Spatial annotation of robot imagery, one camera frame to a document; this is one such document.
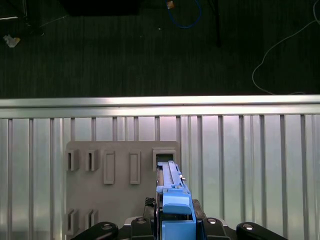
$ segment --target rectangular slot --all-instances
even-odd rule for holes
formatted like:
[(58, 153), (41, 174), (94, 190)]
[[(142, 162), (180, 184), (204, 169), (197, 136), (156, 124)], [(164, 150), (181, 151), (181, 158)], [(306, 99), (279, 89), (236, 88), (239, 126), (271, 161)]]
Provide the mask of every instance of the rectangular slot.
[(68, 231), (71, 231), (71, 214), (74, 212), (72, 209), (68, 214)]
[(73, 236), (79, 230), (79, 212), (78, 210), (70, 209), (66, 218), (66, 234)]
[(66, 152), (67, 171), (76, 171), (79, 168), (79, 151), (67, 150)]
[(89, 152), (89, 169), (92, 170), (92, 153)]
[(157, 154), (156, 155), (156, 161), (157, 162), (169, 162), (174, 160), (173, 154)]
[(96, 225), (98, 223), (98, 211), (90, 209), (87, 214), (85, 214), (85, 230), (91, 228), (92, 226)]
[(140, 184), (140, 151), (130, 152), (130, 184)]
[(153, 147), (153, 171), (157, 169), (157, 162), (176, 161), (176, 150), (171, 147)]
[(98, 150), (86, 151), (85, 170), (95, 171), (98, 169)]
[(71, 170), (71, 153), (68, 153), (68, 170)]
[(115, 183), (115, 152), (106, 151), (103, 159), (103, 183)]

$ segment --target silver metal panel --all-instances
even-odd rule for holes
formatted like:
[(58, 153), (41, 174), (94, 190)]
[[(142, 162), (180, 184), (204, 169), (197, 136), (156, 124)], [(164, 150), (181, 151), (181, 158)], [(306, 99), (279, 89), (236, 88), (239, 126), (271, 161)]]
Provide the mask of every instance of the silver metal panel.
[(156, 127), (154, 117), (138, 118), (138, 139), (139, 141), (156, 140)]
[(220, 215), (223, 204), (220, 202), (218, 116), (202, 117), (202, 174), (203, 174), (203, 210), (208, 216)]
[(161, 141), (177, 140), (177, 120), (175, 116), (160, 117), (160, 140)]
[(65, 239), (69, 141), (173, 140), (208, 216), (320, 240), (317, 114), (312, 95), (0, 100), (0, 238)]
[(96, 140), (97, 141), (113, 140), (113, 118), (112, 117), (96, 118)]
[(304, 215), (301, 116), (288, 115), (284, 121), (287, 189), (287, 212), (284, 214), (287, 214), (288, 221), (287, 238), (304, 239), (304, 225), (301, 224), (301, 216)]
[(8, 120), (0, 120), (0, 238), (8, 237)]
[(50, 239), (50, 119), (33, 120), (33, 238)]
[(118, 117), (117, 141), (133, 141), (135, 140), (135, 127), (133, 117)]
[(223, 117), (225, 220), (235, 228), (241, 223), (241, 156), (238, 116)]
[(283, 235), (282, 143), (280, 116), (266, 116), (265, 126), (265, 195), (266, 227)]
[(12, 120), (12, 231), (13, 240), (29, 237), (29, 119)]
[(133, 117), (126, 117), (125, 118), (126, 123), (125, 123), (125, 127), (126, 127), (126, 140), (127, 141), (134, 141), (135, 140), (135, 120)]
[(203, 204), (203, 167), (202, 167), (202, 141), (201, 119), (197, 116), (189, 118), (190, 124), (190, 191), (194, 199)]
[(75, 120), (75, 140), (76, 141), (91, 141), (92, 139), (92, 119), (76, 118)]
[(306, 210), (309, 239), (320, 240), (320, 116), (305, 116)]
[(51, 215), (51, 219), (53, 219), (53, 238), (55, 240), (62, 240), (62, 221), (64, 218), (64, 136), (68, 135), (67, 129), (64, 132), (64, 120), (61, 118), (54, 119), (52, 134), (53, 139), (52, 142), (52, 150), (53, 150), (53, 158), (52, 158), (52, 184), (53, 184), (53, 193), (51, 201), (53, 201), (53, 216)]
[(190, 123), (188, 116), (181, 117), (181, 171), (186, 178), (186, 183), (190, 186), (190, 160), (191, 160), (191, 138)]
[(254, 116), (244, 116), (243, 117), (243, 190), (241, 191), (241, 196), (244, 197), (244, 211), (243, 219), (248, 222), (254, 222), (255, 219), (255, 193), (254, 193), (254, 182), (255, 182), (255, 164), (254, 164)]
[(116, 128), (116, 135), (117, 141), (125, 141), (126, 140), (126, 118), (125, 117), (118, 117), (117, 118), (117, 128)]
[(263, 191), (265, 191), (265, 186), (263, 186), (263, 181), (262, 181), (262, 135), (261, 135), (261, 117), (260, 116), (250, 116), (250, 135), (247, 131), (248, 123), (245, 121), (244, 129), (245, 133), (244, 136), (245, 138), (250, 138), (251, 139), (251, 147), (250, 147), (250, 155), (247, 156), (245, 155), (244, 160), (245, 163), (252, 163), (252, 166), (249, 167), (249, 169), (252, 169), (252, 174), (247, 177), (247, 172), (245, 173), (246, 179), (250, 180), (250, 177), (252, 177), (252, 182), (248, 183), (248, 192), (250, 193), (250, 188), (253, 186), (253, 194), (249, 195), (248, 199), (249, 201), (252, 201), (252, 217), (250, 220), (250, 215), (246, 215), (246, 220), (248, 221), (253, 221), (257, 224), (260, 225), (265, 225), (266, 221), (263, 221), (263, 208), (265, 208), (265, 205), (263, 205)]

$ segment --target black stand leg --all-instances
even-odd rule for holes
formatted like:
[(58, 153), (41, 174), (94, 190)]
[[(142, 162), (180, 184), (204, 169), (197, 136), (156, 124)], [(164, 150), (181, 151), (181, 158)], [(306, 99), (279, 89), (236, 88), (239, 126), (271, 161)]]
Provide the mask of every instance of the black stand leg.
[(45, 33), (42, 31), (41, 27), (36, 24), (36, 21), (32, 20), (30, 17), (29, 1), (22, 0), (23, 3), (23, 22), (26, 26), (25, 33), (29, 36), (43, 36)]
[(3, 20), (10, 20), (10, 19), (17, 19), (24, 23), (25, 29), (19, 33), (18, 37), (26, 37), (26, 36), (42, 36), (44, 32), (42, 31), (41, 27), (36, 24), (36, 21), (30, 18), (30, 11), (29, 11), (29, 3), (28, 0), (22, 0), (23, 4), (23, 12), (16, 8), (10, 1), (5, 0), (4, 6), (6, 9), (10, 9), (14, 12), (13, 17), (3, 18)]
[(216, 45), (221, 47), (221, 33), (220, 33), (220, 13), (219, 13), (219, 0), (208, 0), (213, 11), (215, 20), (215, 33), (216, 33)]

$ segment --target blue plastic part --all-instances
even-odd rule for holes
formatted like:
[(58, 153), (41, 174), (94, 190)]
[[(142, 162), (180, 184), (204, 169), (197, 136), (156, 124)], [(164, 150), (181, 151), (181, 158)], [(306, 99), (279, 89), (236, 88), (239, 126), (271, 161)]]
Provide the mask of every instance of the blue plastic part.
[(181, 180), (181, 172), (173, 161), (158, 162), (162, 167), (164, 186), (157, 186), (157, 193), (163, 194), (164, 214), (191, 215), (191, 220), (162, 221), (162, 240), (196, 240), (196, 215), (192, 196)]

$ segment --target dark carpet floor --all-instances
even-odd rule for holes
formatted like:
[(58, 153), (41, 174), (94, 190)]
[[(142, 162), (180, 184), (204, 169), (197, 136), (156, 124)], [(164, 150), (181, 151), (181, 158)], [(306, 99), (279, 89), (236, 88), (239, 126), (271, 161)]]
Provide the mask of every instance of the dark carpet floor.
[[(41, 24), (68, 15), (57, 0), (29, 2)], [(221, 48), (208, 0), (200, 0), (201, 19), (190, 29), (171, 22), (163, 0), (144, 0), (137, 15), (66, 16), (15, 48), (3, 41), (0, 98), (263, 94), (252, 83), (253, 69), (272, 45), (314, 20), (314, 1), (219, 2)], [(174, 4), (178, 22), (197, 17), (194, 0)], [(317, 9), (320, 18), (320, 3)], [(23, 27), (0, 22), (0, 34), (19, 37)], [(271, 51), (255, 80), (275, 94), (319, 94), (320, 25)]]

